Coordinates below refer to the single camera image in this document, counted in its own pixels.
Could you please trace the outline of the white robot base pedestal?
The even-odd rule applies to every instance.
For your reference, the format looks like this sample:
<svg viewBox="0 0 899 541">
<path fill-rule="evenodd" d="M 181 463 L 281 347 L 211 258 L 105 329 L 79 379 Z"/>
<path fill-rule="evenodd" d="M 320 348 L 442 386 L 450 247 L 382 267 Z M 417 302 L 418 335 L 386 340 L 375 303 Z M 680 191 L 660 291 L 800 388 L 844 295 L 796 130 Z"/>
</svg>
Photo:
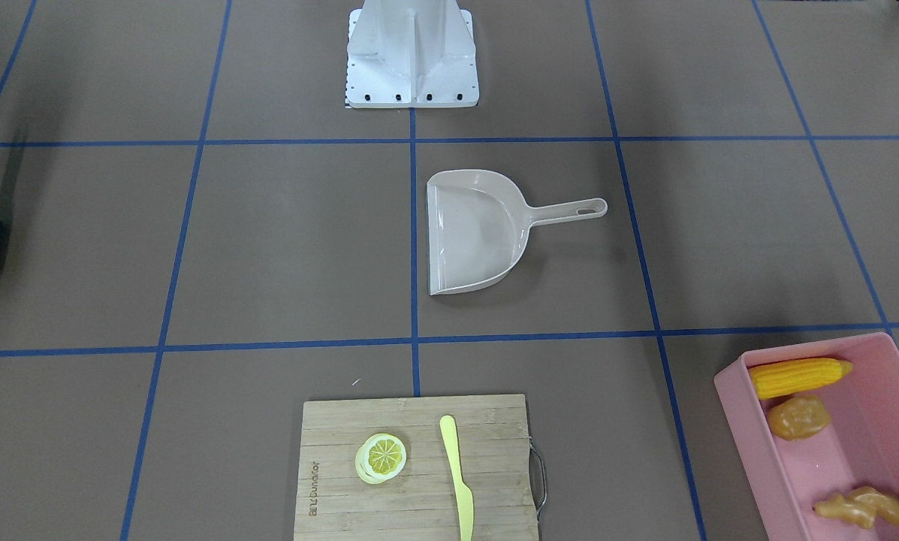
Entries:
<svg viewBox="0 0 899 541">
<path fill-rule="evenodd" d="M 344 104 L 474 107 L 474 20 L 456 1 L 366 1 L 350 11 Z"/>
</svg>

